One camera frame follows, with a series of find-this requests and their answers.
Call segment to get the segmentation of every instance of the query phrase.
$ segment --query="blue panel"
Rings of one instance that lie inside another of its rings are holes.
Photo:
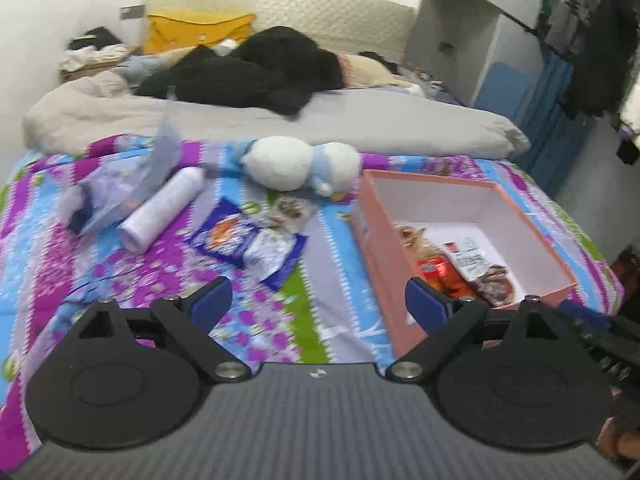
[[[529,85],[527,74],[504,63],[494,63],[484,78],[474,108],[514,120]]]
[[[559,100],[571,82],[573,70],[572,65],[552,54],[520,123],[531,149],[514,162],[550,197],[566,180],[592,125],[583,116],[569,120],[560,108]]]

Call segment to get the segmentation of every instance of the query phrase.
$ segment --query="black jacket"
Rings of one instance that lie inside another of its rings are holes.
[[[337,56],[288,27],[274,27],[246,40],[228,57],[198,46],[174,67],[145,79],[137,95],[258,107],[295,116],[314,92],[342,88]]]
[[[584,50],[575,62],[561,107],[571,119],[579,112],[602,117],[617,111],[630,60],[638,47],[638,20],[629,0],[601,0],[591,15]]]

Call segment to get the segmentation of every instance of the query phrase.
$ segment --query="food package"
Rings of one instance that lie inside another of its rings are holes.
[[[281,225],[291,233],[300,233],[315,212],[316,205],[311,200],[281,196],[267,212],[264,221]]]
[[[404,240],[404,246],[412,252],[424,280],[450,298],[463,296],[474,298],[476,295],[464,278],[460,276],[442,250],[424,237],[424,231],[425,229],[407,226],[398,228]]]
[[[462,277],[484,300],[492,306],[513,303],[513,283],[508,279],[509,270],[489,262],[473,238],[444,244],[443,249]]]
[[[257,226],[226,198],[190,239],[191,246],[201,253],[247,269],[275,291],[293,271],[305,243],[306,236]]]

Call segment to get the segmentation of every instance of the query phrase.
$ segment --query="clear plastic bag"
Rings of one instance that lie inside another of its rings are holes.
[[[147,156],[109,161],[63,193],[56,212],[69,230],[78,235],[100,232],[131,215],[160,189],[182,154],[180,134],[170,122],[173,101],[171,88]]]

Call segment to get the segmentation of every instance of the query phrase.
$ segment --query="metal screw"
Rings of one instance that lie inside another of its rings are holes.
[[[246,366],[236,361],[226,361],[216,366],[216,375],[222,379],[239,379],[246,374]]]
[[[398,379],[415,379],[422,374],[422,367],[412,361],[400,361],[392,365],[391,374]]]

